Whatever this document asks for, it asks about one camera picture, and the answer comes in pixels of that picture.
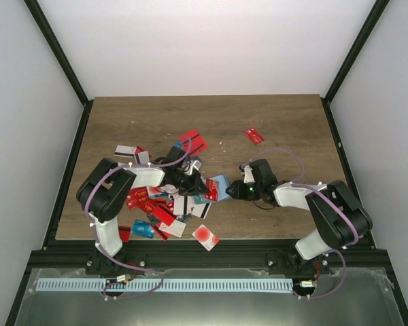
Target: white card with red circle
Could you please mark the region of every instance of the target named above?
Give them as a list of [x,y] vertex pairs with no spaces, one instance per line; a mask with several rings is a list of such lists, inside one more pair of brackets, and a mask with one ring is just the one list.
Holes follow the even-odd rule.
[[215,236],[209,229],[205,227],[204,224],[201,224],[193,233],[193,237],[203,245],[207,251],[211,251],[214,246],[219,242],[219,238]]

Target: black metal frame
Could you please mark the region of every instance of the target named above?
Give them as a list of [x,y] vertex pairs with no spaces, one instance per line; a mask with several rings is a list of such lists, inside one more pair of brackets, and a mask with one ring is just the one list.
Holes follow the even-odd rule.
[[[82,102],[84,110],[65,168],[65,173],[54,205],[47,234],[44,239],[43,250],[33,251],[30,256],[6,325],[13,325],[16,321],[21,301],[29,281],[29,276],[33,268],[87,268],[86,263],[91,257],[93,257],[95,252],[93,240],[55,239],[57,226],[61,218],[65,198],[69,189],[80,146],[82,144],[93,101],[88,100],[85,95],[83,88],[73,72],[69,61],[67,60],[67,57],[65,56],[65,53],[55,37],[38,2],[36,0],[24,0],[24,2],[27,4],[27,7],[44,34],[48,44],[52,48],[52,51],[65,72],[70,84],[73,86],[75,93]],[[358,191],[333,119],[330,103],[334,99],[343,80],[351,66],[354,64],[357,55],[360,53],[388,2],[389,0],[376,1],[353,46],[346,56],[333,84],[325,98],[322,99],[326,118],[339,154],[347,184],[357,198],[359,198]],[[288,252],[291,250],[297,240],[298,239],[221,240],[218,246],[210,252],[204,251],[200,244],[192,240],[164,243],[140,240],[124,244],[124,249],[127,253],[126,258],[128,261],[144,261],[148,268],[267,268],[270,274],[275,274],[279,272],[279,270],[277,270],[275,266],[269,266],[268,261],[272,260],[272,257],[277,259],[277,253],[279,252]],[[349,267],[385,268],[388,278],[394,283],[394,297],[396,298],[401,316],[405,325],[408,325],[408,309],[394,275],[394,270],[390,263],[387,251],[376,249],[373,238],[369,233],[368,236],[360,239],[360,242],[356,246],[352,246],[350,250],[344,251],[343,255]],[[328,258],[328,266],[340,266],[339,258],[330,255]],[[291,278],[299,277],[299,275],[290,273],[286,274],[286,276]]]

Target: blue card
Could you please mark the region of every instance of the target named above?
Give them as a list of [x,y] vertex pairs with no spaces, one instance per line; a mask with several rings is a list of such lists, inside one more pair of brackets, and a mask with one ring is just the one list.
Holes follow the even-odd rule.
[[131,233],[136,234],[137,236],[144,236],[145,238],[149,239],[153,239],[154,237],[154,230],[152,229],[151,224],[139,219],[137,219],[133,224]]

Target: black cable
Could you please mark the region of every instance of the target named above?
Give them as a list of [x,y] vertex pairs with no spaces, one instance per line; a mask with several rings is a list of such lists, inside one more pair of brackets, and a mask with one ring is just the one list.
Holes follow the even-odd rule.
[[255,200],[253,200],[252,202],[254,203],[254,205],[256,205],[257,208],[262,209],[264,211],[270,211],[271,209],[275,208],[275,206],[272,206],[272,208],[266,209],[265,207],[261,207],[260,205],[258,205]]

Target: wooden table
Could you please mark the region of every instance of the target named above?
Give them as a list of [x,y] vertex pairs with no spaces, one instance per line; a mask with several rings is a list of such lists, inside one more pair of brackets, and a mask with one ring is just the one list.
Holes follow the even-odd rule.
[[[263,143],[253,145],[243,134],[251,127],[263,135]],[[209,145],[199,154],[204,177],[226,174],[230,181],[240,179],[241,163],[266,149],[281,147],[303,161],[306,175],[302,183],[345,180],[318,95],[96,98],[56,238],[93,238],[75,193],[102,158],[115,158],[117,145],[141,145],[154,157],[164,156],[179,136],[192,129]],[[293,179],[301,171],[287,154],[270,153],[265,158],[279,180]],[[127,162],[126,158],[115,159]],[[124,206],[119,224],[132,226],[135,219],[146,221],[146,216]],[[315,228],[307,211],[262,211],[251,202],[227,200],[213,204],[205,220],[193,217],[187,222],[182,239],[192,238],[202,223],[219,238],[236,239],[299,238]]]

